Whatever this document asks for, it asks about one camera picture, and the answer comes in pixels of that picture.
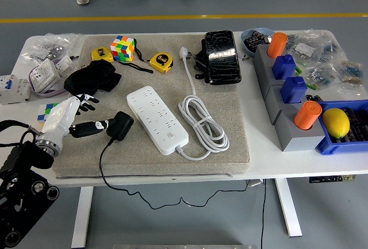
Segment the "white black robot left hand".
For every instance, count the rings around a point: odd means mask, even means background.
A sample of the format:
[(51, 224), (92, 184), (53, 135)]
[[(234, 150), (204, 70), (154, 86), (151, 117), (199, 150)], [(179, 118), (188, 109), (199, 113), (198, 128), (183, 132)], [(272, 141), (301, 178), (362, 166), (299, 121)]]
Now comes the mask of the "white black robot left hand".
[(73, 125), (75, 116), (80, 113), (80, 110), (84, 112), (95, 110), (89, 102), (98, 103), (99, 100), (88, 94), (78, 94), (52, 108), (41, 130), (42, 134), (36, 139), (36, 145), (56, 155), (63, 148), (63, 138), (67, 135), (71, 134), (75, 138), (91, 136), (116, 123), (116, 119), (111, 118)]

